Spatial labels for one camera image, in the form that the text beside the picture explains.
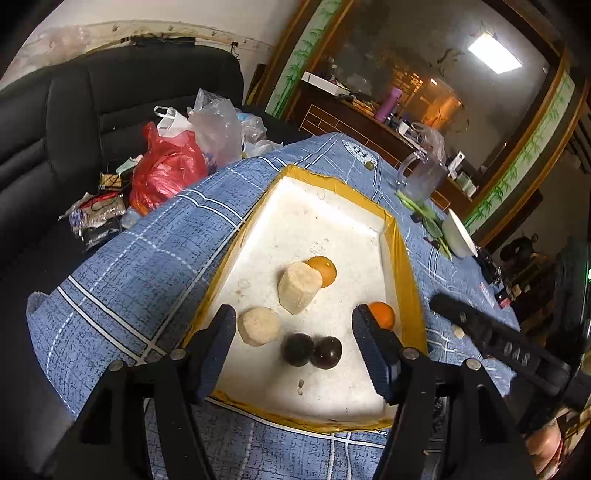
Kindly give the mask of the person's right hand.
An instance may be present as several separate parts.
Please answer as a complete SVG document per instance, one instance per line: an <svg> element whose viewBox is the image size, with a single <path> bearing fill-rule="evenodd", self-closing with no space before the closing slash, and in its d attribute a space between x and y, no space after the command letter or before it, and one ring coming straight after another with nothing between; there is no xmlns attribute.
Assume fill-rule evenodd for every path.
<svg viewBox="0 0 591 480"><path fill-rule="evenodd" d="M556 419L526 440L526 447L538 479L551 479L559 470L563 437Z"/></svg>

